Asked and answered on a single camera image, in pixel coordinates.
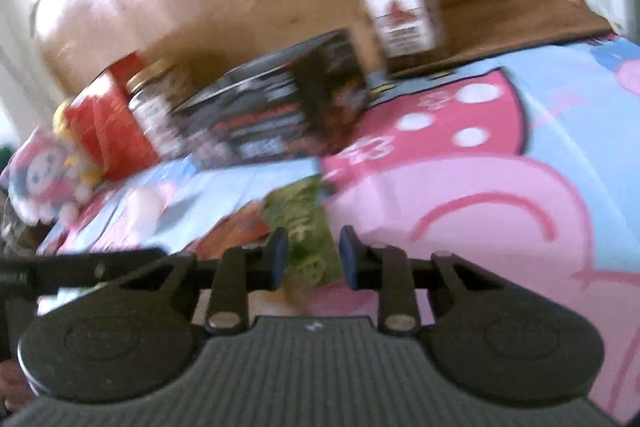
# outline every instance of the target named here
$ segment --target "green packet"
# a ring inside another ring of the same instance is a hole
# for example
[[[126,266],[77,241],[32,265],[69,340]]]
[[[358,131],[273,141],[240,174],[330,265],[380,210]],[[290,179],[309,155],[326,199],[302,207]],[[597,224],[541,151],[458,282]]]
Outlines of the green packet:
[[[294,285],[324,285],[342,279],[340,259],[320,205],[322,176],[273,190],[262,201],[265,219],[289,232],[285,277]]]

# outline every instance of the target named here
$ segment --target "gold jar lid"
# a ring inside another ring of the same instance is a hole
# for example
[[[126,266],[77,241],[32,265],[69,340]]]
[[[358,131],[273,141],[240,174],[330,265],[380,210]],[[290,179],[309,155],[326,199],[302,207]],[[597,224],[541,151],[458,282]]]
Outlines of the gold jar lid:
[[[167,58],[161,58],[157,62],[154,62],[150,66],[133,75],[129,82],[127,82],[127,90],[134,94],[136,91],[142,89],[153,79],[157,78],[161,74],[167,72],[175,66],[175,63]]]

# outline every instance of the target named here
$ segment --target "cartoon print blanket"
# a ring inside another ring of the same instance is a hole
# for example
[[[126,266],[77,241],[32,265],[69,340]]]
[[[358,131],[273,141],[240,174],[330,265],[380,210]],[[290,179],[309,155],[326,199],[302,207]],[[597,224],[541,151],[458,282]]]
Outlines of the cartoon print blanket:
[[[351,223],[412,257],[452,251],[585,315],[606,344],[591,397],[628,421],[640,409],[640,48],[545,46],[376,91],[354,143],[322,162],[334,233]]]

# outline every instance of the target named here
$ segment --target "stuffed toy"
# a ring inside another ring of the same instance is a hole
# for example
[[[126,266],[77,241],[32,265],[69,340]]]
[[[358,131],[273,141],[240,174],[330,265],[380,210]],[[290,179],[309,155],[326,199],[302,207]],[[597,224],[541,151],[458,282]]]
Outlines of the stuffed toy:
[[[81,180],[77,165],[67,162],[74,153],[38,127],[11,158],[2,178],[8,180],[11,203],[27,225],[56,219],[71,225],[79,208],[91,199],[91,184]]]

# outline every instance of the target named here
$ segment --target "ridged rubber surface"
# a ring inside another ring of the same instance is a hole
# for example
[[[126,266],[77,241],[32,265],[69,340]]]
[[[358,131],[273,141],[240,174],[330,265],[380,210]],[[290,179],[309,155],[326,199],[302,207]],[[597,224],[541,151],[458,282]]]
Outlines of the ridged rubber surface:
[[[41,398],[7,427],[613,426],[586,400],[518,410],[466,395],[414,340],[369,319],[263,317],[209,341],[178,380],[114,405]]]

